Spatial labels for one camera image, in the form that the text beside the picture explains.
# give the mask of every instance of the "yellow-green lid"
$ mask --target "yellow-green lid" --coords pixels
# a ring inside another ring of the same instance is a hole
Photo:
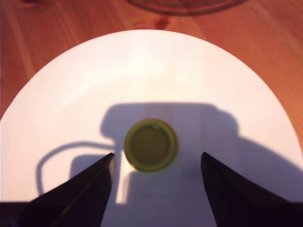
[[[168,167],[178,153],[177,136],[158,119],[137,122],[127,133],[125,156],[138,171],[156,172]]]

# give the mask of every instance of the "white circular surface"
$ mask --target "white circular surface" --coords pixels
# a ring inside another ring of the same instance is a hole
[[[128,129],[160,118],[179,156],[165,172],[136,172]],[[105,35],[63,53],[20,91],[1,120],[1,200],[28,201],[115,152],[102,226],[215,226],[202,152],[290,201],[303,201],[303,159],[282,106],[245,64],[174,32]]]

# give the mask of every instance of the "black pointed object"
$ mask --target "black pointed object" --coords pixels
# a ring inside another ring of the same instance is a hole
[[[66,183],[29,203],[0,203],[0,224],[17,227],[99,227],[111,192],[110,153]]]
[[[204,188],[218,227],[302,227],[303,204],[290,203],[203,153]]]

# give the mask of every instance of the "wooden surface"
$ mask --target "wooden surface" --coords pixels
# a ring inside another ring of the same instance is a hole
[[[197,0],[173,1],[182,7]],[[34,74],[66,50],[112,32],[164,29],[214,43],[251,67],[275,93],[303,145],[303,0],[248,0],[195,16],[166,16],[130,2],[2,0],[1,116]]]

